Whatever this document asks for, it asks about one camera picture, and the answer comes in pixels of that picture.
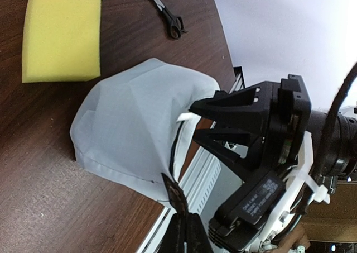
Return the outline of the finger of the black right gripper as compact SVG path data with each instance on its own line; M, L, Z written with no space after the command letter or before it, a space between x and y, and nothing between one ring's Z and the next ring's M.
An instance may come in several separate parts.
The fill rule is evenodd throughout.
M269 117L272 87L249 87L231 93L217 91L212 98L194 102L190 112L214 121L250 119L265 121Z
M260 134L236 128L207 128L196 130L193 140L233 172L253 172L261 165Z

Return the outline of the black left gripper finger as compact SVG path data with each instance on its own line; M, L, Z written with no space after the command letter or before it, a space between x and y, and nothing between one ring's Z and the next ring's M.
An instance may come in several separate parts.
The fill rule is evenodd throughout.
M204 225L197 213L175 213L161 242L161 252L213 252Z

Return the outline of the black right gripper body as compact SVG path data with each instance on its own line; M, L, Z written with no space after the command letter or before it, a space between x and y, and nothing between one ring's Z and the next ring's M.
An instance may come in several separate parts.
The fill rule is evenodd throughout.
M298 152L311 115L311 101L299 75L252 87L272 87L267 120L215 121L214 127L236 128L263 136L259 169L233 172L243 185L217 209L209 222L209 238L227 250L258 250L262 245L258 235L286 191L283 178L298 165Z

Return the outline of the white drawstring pouch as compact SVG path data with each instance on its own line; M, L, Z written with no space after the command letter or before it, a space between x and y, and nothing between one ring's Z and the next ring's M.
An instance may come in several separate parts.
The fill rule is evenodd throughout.
M70 128L76 161L169 207L163 177L178 180L200 121L189 109L219 89L213 77L156 58L100 81Z

